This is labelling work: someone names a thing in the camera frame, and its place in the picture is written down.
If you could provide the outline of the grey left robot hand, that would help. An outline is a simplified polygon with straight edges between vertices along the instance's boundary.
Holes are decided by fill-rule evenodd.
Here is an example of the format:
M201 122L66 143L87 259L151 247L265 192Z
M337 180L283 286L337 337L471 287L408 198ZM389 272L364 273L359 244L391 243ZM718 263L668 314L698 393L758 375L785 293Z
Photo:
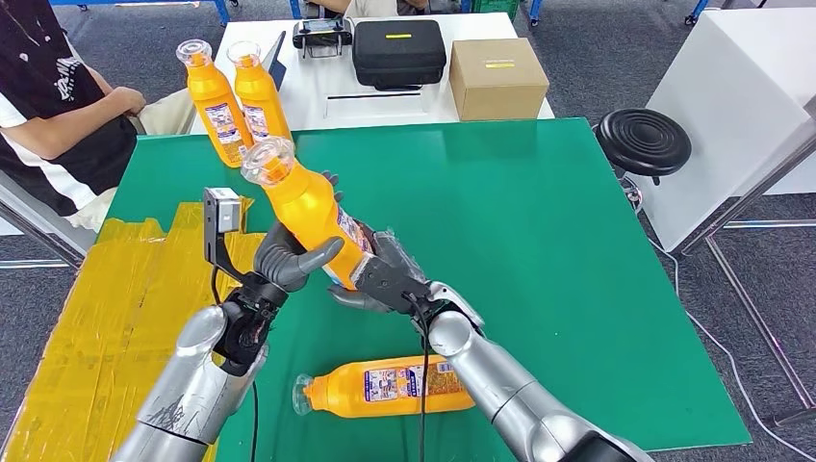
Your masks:
M330 237L307 250L286 226L276 221L256 250L253 268L286 292L293 293L306 285L311 273L330 263L343 246L341 237Z

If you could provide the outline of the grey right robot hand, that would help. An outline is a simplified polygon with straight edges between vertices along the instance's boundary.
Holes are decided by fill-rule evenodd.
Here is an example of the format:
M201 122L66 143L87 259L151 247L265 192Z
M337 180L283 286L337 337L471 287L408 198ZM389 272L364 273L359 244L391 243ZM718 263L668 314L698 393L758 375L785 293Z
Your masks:
M429 294L423 271L392 230L373 231L363 222L360 225L373 253L365 253L352 272L354 290L333 285L329 294L347 307L414 315Z

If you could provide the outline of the person's hand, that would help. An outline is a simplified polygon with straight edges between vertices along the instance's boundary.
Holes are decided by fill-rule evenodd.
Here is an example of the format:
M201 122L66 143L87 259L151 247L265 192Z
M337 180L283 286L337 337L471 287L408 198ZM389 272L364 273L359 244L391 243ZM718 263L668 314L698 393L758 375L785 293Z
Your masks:
M137 116L146 105L146 100L141 92L127 87L114 88L109 96L128 116Z

